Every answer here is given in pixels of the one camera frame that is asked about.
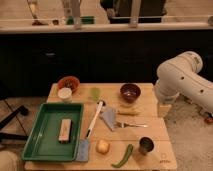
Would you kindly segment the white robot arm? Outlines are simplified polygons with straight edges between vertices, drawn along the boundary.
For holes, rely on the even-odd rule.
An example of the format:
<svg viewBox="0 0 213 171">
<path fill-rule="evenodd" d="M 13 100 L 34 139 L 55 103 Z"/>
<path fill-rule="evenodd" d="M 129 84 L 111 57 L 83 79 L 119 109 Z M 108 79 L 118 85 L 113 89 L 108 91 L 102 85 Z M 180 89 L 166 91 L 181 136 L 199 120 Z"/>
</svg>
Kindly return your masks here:
<svg viewBox="0 0 213 171">
<path fill-rule="evenodd" d="M 182 94 L 205 112 L 213 114 L 213 82 L 198 75 L 202 67 L 202 58 L 193 51 L 183 52 L 161 63 L 154 85 L 158 101 L 172 104 Z"/>
</svg>

